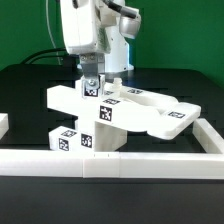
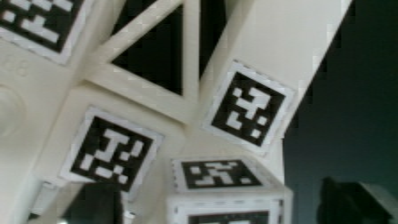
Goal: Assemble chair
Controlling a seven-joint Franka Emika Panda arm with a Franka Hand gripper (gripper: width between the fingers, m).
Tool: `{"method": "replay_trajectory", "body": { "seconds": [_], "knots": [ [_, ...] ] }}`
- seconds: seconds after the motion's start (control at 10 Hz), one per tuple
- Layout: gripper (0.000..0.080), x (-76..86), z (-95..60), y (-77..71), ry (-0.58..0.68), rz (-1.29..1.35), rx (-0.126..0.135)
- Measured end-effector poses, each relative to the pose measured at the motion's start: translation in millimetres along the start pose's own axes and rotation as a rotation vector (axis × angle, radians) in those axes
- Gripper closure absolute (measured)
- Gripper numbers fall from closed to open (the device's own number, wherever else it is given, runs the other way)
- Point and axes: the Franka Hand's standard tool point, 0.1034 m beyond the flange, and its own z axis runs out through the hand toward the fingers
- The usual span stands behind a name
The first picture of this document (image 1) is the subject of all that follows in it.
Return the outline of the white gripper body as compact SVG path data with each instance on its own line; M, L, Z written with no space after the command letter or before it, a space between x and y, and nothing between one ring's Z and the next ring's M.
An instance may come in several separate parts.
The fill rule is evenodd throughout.
M100 6L100 0L60 0L63 39L70 55L110 52Z

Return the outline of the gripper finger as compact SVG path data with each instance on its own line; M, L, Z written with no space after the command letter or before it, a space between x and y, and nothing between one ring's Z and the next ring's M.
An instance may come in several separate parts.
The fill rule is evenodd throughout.
M94 77L104 72L104 55L102 53L86 53L79 56L83 76Z

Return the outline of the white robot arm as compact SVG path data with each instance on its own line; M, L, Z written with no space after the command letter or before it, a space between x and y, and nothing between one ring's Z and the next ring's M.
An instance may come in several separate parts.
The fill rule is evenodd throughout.
M126 38L139 32L138 9L125 0L61 0L60 9L64 44L79 56L86 89L99 89L103 73L131 69Z

